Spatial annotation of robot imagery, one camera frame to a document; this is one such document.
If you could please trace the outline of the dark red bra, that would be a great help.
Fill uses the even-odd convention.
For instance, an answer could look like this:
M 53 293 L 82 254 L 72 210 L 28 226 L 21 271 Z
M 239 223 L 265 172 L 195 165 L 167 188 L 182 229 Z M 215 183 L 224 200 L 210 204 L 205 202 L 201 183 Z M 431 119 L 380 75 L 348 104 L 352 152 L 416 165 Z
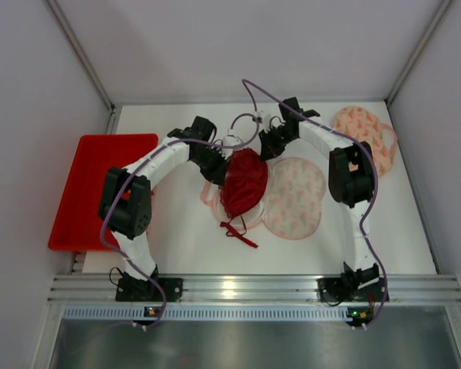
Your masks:
M 228 217 L 220 227 L 226 236 L 237 238 L 252 248 L 258 245 L 245 237 L 247 225 L 244 214 L 254 208 L 265 194 L 268 182 L 268 166 L 252 148 L 235 151 L 230 157 L 220 202 Z

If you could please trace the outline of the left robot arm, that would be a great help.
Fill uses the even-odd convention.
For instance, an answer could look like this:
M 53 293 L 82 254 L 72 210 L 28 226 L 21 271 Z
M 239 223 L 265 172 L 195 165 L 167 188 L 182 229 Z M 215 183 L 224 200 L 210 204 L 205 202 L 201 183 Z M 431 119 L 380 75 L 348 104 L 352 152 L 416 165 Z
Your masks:
M 196 164 L 206 180 L 223 185 L 230 156 L 245 146 L 226 137 L 212 141 L 214 123 L 197 116 L 192 125 L 170 131 L 154 149 L 123 168 L 110 168 L 99 205 L 101 243 L 124 259 L 123 279 L 132 288 L 165 294 L 158 282 L 158 266 L 151 256 L 146 230 L 151 222 L 151 191 L 176 167 Z

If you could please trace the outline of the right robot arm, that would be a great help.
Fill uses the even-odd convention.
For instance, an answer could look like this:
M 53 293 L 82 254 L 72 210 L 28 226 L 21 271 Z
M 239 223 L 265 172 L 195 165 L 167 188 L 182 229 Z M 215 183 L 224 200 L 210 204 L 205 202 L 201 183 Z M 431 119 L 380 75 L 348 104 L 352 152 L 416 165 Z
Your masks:
M 302 139 L 328 159 L 328 188 L 343 211 L 343 225 L 348 237 L 344 246 L 345 261 L 340 274 L 340 293 L 349 297 L 361 288 L 377 283 L 385 273 L 368 236 L 368 216 L 378 192 L 378 175 L 370 145 L 326 126 L 305 111 L 298 100 L 279 101 L 283 123 L 260 132 L 260 159 L 279 157 L 288 144 Z

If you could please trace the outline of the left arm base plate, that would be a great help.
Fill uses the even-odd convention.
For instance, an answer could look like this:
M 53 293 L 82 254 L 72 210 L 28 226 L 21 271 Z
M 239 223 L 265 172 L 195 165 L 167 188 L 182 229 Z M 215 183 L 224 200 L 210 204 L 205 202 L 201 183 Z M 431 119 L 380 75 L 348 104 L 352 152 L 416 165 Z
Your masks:
M 165 293 L 167 302 L 175 302 L 183 292 L 182 278 L 159 278 L 156 280 Z M 162 302 L 162 293 L 150 281 L 142 281 L 129 275 L 116 283 L 115 300 L 118 302 Z

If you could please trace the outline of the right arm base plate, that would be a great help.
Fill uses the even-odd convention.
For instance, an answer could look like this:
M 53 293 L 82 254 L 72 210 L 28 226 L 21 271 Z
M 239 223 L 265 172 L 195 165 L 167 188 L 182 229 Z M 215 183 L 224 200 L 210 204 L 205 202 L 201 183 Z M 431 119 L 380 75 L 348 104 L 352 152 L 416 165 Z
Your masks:
M 317 287 L 320 301 L 330 306 L 347 302 L 381 302 L 386 292 L 383 278 L 356 290 L 346 287 L 340 278 L 320 278 Z

